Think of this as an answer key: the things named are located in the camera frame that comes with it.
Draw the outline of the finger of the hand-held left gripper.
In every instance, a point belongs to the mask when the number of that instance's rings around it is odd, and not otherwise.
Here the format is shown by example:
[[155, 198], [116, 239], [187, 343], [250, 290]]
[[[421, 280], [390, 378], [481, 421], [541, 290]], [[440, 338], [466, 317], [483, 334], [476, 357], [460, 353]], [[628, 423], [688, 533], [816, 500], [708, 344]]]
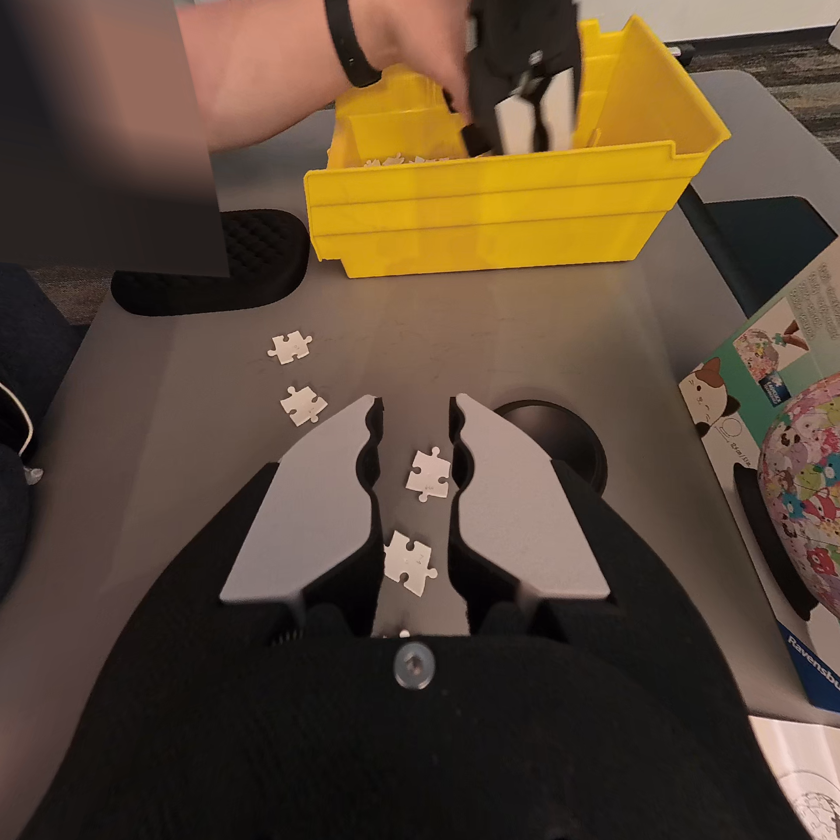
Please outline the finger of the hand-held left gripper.
[[510, 95], [495, 106], [495, 117], [500, 138], [500, 154], [534, 152], [537, 113], [530, 101], [520, 95]]
[[537, 87], [536, 149], [570, 150], [578, 119], [575, 74], [559, 72]]

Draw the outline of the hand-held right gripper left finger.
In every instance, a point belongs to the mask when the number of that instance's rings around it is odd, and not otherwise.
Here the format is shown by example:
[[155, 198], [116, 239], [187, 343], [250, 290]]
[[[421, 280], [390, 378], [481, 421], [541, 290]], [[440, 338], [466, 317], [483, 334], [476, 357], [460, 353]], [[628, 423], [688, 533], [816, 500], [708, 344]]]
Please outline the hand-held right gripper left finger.
[[380, 475], [384, 405], [363, 395], [281, 457], [221, 590], [225, 604], [336, 606], [371, 631], [384, 573]]

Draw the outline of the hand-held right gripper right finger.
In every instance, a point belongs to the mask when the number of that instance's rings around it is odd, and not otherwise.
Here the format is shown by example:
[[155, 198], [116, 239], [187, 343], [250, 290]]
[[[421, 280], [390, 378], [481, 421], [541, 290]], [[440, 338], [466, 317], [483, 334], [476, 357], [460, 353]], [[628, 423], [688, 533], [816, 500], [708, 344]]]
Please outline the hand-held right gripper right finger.
[[465, 393], [449, 404], [457, 486], [449, 580], [470, 631], [497, 604], [530, 618], [543, 602], [600, 602], [610, 594], [556, 470], [568, 466], [495, 410]]

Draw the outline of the yellow plastic bin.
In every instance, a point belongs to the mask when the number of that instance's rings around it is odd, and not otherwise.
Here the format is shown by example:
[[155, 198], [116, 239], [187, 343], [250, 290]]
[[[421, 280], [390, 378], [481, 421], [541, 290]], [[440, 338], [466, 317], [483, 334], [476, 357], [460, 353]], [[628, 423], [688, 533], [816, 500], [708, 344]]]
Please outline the yellow plastic bin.
[[[404, 66], [339, 97], [327, 166], [303, 179], [316, 256], [351, 278], [634, 259], [731, 134], [640, 17], [579, 32], [570, 150], [468, 157], [441, 88]], [[363, 168], [398, 153], [459, 160]]]

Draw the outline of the pile of puzzle pieces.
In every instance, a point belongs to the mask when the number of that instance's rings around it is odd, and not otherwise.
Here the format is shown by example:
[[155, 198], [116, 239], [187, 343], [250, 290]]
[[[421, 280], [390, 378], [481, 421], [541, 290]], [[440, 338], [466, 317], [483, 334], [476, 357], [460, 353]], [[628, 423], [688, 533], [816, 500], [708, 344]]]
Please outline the pile of puzzle pieces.
[[[589, 148], [589, 147], [595, 146], [596, 142], [600, 139], [600, 137], [601, 137], [601, 130], [600, 129], [594, 129], [591, 132], [591, 135], [590, 135], [590, 138], [589, 138], [589, 140], [586, 144], [586, 147]], [[453, 158], [450, 158], [448, 156], [445, 156], [445, 157], [439, 157], [437, 159], [425, 159], [424, 157], [422, 157], [420, 155], [416, 155], [412, 159], [407, 159], [402, 153], [398, 153], [394, 156], [385, 158], [383, 160], [380, 160], [380, 159], [368, 160], [367, 162], [365, 162], [363, 164], [363, 168], [365, 168], [365, 169], [380, 168], [380, 167], [383, 167], [383, 166], [402, 165], [402, 164], [406, 164], [406, 163], [408, 163], [408, 164], [442, 163], [442, 162], [447, 162], [447, 161], [450, 161], [450, 160], [459, 160], [459, 158], [454, 158], [453, 159]]]

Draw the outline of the person's left forearm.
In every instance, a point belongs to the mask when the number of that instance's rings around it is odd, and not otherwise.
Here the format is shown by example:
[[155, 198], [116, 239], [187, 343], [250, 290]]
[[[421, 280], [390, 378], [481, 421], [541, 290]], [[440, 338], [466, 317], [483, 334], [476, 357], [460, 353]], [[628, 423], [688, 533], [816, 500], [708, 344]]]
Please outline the person's left forearm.
[[212, 2], [176, 16], [212, 153], [268, 140], [350, 89], [324, 2]]

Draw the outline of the colourful puzzle box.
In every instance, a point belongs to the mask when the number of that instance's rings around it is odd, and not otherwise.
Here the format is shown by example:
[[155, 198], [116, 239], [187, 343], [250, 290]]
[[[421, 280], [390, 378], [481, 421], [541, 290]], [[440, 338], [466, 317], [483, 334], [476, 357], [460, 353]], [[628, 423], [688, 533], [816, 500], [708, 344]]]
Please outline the colourful puzzle box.
[[839, 711], [839, 240], [679, 383], [808, 701]]

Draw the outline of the person's left hand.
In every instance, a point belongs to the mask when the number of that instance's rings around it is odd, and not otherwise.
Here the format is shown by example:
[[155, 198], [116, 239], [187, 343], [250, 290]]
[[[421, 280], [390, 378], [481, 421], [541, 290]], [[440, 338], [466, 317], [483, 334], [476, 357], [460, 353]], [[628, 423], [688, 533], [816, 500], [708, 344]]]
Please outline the person's left hand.
[[468, 1], [350, 1], [356, 39], [377, 70], [404, 65], [436, 82], [470, 122]]

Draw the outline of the black wristband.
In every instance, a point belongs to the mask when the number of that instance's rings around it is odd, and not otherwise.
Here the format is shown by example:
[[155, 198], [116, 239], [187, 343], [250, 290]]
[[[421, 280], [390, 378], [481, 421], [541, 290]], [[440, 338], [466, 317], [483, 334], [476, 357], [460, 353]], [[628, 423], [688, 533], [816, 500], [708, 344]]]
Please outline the black wristband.
[[332, 44], [343, 73], [353, 88], [364, 89], [382, 79], [382, 71], [367, 59], [357, 35], [349, 1], [324, 1]]

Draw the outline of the black quilted pad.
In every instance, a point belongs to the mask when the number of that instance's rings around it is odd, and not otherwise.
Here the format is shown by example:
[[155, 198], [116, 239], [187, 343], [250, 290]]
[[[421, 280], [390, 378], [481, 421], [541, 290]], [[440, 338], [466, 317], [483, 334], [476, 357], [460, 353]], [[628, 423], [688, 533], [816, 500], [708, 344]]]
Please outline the black quilted pad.
[[228, 277], [116, 271], [112, 298], [142, 317], [232, 312], [278, 302], [308, 269], [310, 237], [295, 215], [277, 209], [221, 214]]

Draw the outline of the white printed leaflet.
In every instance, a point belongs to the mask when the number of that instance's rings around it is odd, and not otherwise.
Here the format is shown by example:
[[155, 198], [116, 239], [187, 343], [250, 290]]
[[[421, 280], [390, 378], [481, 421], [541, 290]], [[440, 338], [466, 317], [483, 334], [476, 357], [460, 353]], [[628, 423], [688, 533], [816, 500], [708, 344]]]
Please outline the white printed leaflet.
[[782, 792], [814, 839], [839, 838], [839, 729], [750, 716]]

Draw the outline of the white hoodie drawstring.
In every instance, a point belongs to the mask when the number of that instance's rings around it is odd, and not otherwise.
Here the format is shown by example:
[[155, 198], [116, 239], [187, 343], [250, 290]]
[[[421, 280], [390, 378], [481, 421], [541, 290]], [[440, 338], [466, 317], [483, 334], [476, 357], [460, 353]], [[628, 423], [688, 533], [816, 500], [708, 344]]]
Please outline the white hoodie drawstring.
[[18, 447], [18, 455], [22, 459], [24, 463], [24, 474], [26, 478], [26, 482], [29, 486], [34, 486], [40, 482], [43, 478], [44, 470], [39, 467], [31, 467], [27, 465], [26, 458], [27, 452], [32, 448], [32, 444], [35, 440], [35, 425], [32, 421], [31, 416], [25, 405], [20, 401], [18, 396], [12, 391], [8, 386], [4, 383], [1, 384], [2, 393], [5, 394], [6, 398], [15, 406], [16, 412], [21, 416], [25, 426], [26, 426], [26, 433], [23, 440], [20, 441], [20, 446]]

